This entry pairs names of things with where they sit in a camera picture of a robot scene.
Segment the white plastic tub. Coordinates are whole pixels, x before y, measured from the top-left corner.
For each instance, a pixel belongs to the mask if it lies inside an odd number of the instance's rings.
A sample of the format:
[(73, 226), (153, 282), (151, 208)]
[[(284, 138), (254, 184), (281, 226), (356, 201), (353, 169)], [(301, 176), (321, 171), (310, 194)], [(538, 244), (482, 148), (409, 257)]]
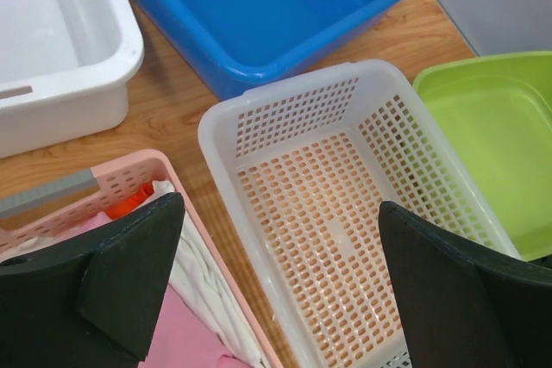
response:
[(1, 0), (1, 154), (119, 125), (143, 57), (129, 0)]

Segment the white perforated plastic basket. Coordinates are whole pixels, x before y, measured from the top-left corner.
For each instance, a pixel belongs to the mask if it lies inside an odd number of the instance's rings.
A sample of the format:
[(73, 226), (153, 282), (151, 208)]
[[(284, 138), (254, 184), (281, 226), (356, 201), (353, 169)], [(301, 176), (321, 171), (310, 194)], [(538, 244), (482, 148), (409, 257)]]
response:
[(411, 363), (378, 231), (383, 201), (518, 255), (418, 94), (383, 60), (218, 103), (198, 141), (302, 367)]

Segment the blue plastic tub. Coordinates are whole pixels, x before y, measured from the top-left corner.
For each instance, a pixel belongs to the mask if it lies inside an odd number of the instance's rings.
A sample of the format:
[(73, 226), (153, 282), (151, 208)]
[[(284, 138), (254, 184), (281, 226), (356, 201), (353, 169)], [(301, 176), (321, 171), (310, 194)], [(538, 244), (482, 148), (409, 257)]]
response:
[(401, 0), (135, 0), (220, 99), (292, 77)]

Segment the green plastic tub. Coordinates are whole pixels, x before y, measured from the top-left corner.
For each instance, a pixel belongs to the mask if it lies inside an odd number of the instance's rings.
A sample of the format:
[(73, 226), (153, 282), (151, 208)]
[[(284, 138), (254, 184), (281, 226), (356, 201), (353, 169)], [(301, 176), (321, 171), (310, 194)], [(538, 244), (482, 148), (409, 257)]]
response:
[(436, 65), (413, 87), (521, 257), (550, 257), (551, 53)]

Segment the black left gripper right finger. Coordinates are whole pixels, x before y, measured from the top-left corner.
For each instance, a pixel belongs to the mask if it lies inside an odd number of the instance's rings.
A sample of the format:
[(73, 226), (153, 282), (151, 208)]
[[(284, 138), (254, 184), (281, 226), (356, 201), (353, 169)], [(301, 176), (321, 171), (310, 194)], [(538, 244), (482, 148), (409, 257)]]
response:
[(549, 367), (551, 270), (391, 201), (379, 233), (415, 367)]

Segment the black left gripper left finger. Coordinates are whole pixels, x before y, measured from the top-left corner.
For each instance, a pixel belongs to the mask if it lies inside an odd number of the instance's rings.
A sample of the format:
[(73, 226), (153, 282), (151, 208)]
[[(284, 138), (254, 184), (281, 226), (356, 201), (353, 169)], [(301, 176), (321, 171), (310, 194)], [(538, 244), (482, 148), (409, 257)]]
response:
[(1, 264), (3, 367), (136, 367), (145, 360), (179, 242), (171, 192)]

